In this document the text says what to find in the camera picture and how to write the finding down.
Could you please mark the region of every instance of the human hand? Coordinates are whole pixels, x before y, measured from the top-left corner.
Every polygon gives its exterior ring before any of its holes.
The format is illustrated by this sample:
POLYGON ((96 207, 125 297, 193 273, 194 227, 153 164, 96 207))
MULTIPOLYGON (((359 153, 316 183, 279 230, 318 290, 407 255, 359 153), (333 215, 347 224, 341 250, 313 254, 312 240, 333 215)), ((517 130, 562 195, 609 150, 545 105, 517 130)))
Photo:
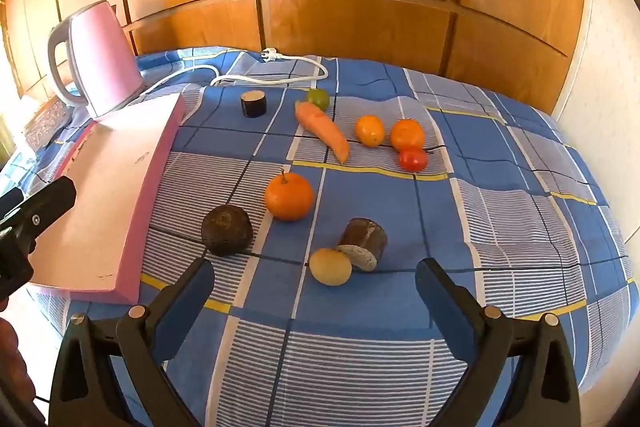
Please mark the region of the human hand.
MULTIPOLYGON (((0 302, 0 312, 8 301, 0 302)), ((0 318, 0 371, 8 379, 7 384, 23 403, 33 403, 36 389, 27 374, 27 365, 18 351, 18 335, 9 322, 0 318)))

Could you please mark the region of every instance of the orange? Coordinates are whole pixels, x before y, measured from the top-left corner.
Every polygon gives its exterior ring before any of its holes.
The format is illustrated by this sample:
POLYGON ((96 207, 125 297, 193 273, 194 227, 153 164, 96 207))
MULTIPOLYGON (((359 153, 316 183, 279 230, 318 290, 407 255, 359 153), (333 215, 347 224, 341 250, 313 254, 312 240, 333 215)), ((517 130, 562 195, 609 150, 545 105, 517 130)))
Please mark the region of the orange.
POLYGON ((385 126, 373 114, 366 114, 356 122, 356 138, 367 147, 377 147, 385 139, 385 126))
POLYGON ((401 152, 404 149, 422 149, 424 147, 424 131, 415 120, 398 120, 389 136, 393 148, 401 152))
POLYGON ((264 191, 264 203, 268 211, 282 221, 302 219, 313 202, 311 184, 295 172, 281 172, 264 191))

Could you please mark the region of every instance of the bed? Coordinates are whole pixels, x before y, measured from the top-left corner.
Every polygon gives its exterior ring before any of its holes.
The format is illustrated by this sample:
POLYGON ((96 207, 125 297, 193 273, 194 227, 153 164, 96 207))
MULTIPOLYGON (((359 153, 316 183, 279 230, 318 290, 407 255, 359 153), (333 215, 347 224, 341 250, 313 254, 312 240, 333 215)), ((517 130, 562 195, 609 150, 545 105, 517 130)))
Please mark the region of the bed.
MULTIPOLYGON (((306 62, 263 63, 259 54, 189 48, 144 55, 149 84, 194 64, 221 73, 295 78, 306 62)), ((210 71, 180 74, 145 98, 180 92, 186 114, 166 163, 148 230, 140 302, 201 255, 200 223, 218 204, 242 206, 257 231, 251 251, 209 259, 216 285, 166 371, 196 418, 209 426, 426 425, 465 364, 453 359, 415 291, 415 266, 434 257, 482 304, 513 317, 559 315, 578 383, 587 389, 615 351, 638 305, 622 236, 580 154, 552 118, 479 87, 371 62, 313 57, 329 114, 351 141, 344 166, 293 115, 308 82, 265 89, 267 114, 242 116, 242 82, 210 87, 210 71), (355 120, 378 115, 389 129, 414 118, 429 162, 402 171, 393 149, 358 144, 355 120), (274 221, 262 203, 281 168, 302 174, 317 195, 302 221, 274 221), (388 247, 372 273, 326 287, 305 261, 332 247, 351 217, 382 225, 388 247)), ((88 117, 82 109, 33 160, 15 154, 0 191, 33 193, 52 179, 88 117)), ((126 307, 68 301, 30 288, 62 334, 72 314, 122 314, 126 307)), ((490 425, 507 390, 504 368, 480 425, 490 425)), ((148 424, 124 367, 116 367, 134 416, 148 424)))

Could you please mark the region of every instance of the lime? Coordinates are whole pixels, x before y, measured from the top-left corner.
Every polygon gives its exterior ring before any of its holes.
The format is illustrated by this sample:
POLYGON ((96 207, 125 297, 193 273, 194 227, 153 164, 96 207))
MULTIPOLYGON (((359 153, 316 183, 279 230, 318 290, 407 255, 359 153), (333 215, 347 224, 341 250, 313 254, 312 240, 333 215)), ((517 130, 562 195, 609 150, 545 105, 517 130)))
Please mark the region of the lime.
POLYGON ((329 107, 329 93, 324 89, 309 89, 306 94, 306 101, 319 107, 321 111, 326 111, 326 108, 329 107))

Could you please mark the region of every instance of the bolt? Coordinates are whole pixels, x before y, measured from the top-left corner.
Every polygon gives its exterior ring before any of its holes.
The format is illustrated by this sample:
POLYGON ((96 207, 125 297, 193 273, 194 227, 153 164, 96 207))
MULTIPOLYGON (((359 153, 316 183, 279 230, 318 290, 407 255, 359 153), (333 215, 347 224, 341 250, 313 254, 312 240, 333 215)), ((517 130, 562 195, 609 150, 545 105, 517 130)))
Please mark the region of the bolt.
POLYGON ((495 306, 485 307, 484 314, 490 319, 499 319, 502 316, 502 312, 500 311, 500 308, 496 308, 495 306))
POLYGON ((71 315, 71 323, 73 325, 78 325, 78 324, 82 324, 82 322, 84 321, 84 314, 82 313, 74 313, 73 315, 71 315))
POLYGON ((139 319, 140 317, 143 317, 145 313, 146 308, 144 306, 137 305, 129 309, 129 317, 132 319, 139 319))
POLYGON ((549 326, 557 326, 560 321, 558 320, 558 317, 556 317, 553 313, 548 313, 545 315, 545 322, 549 326))

